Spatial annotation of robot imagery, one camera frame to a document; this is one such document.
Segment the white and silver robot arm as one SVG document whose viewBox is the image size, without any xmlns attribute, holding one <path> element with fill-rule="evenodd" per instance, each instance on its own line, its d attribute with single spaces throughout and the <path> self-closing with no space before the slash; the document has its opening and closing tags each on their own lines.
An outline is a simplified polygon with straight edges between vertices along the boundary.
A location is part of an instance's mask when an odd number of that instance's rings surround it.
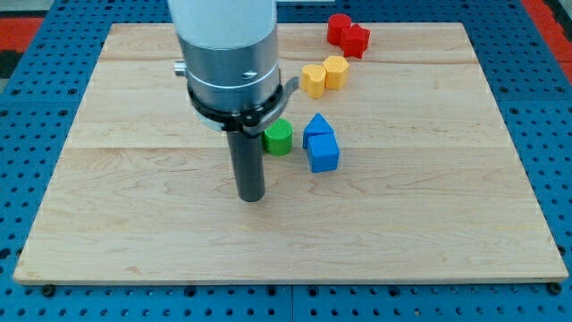
<svg viewBox="0 0 572 322">
<path fill-rule="evenodd" d="M 299 88 L 282 81 L 274 0 L 169 0 L 192 105 L 219 131 L 255 137 Z"/>
</svg>

